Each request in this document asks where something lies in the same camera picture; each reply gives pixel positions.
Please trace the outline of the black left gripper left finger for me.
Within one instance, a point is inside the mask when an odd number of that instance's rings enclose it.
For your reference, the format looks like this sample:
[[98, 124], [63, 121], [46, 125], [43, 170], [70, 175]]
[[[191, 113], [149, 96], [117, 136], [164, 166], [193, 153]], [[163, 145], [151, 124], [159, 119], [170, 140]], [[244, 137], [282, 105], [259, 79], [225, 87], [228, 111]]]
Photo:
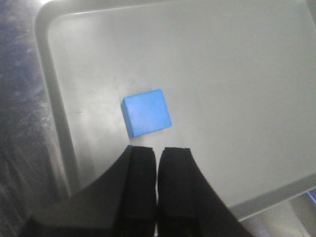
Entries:
[[156, 158], [127, 146], [79, 193], [33, 215], [22, 237], [152, 237], [156, 225]]

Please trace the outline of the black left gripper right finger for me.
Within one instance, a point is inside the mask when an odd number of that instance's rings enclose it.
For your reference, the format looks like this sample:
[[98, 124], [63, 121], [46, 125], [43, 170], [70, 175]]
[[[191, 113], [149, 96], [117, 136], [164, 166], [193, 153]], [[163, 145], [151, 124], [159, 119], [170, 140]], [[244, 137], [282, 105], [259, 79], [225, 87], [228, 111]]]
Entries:
[[165, 148], [158, 167], [158, 236], [251, 235], [210, 186], [191, 150]]

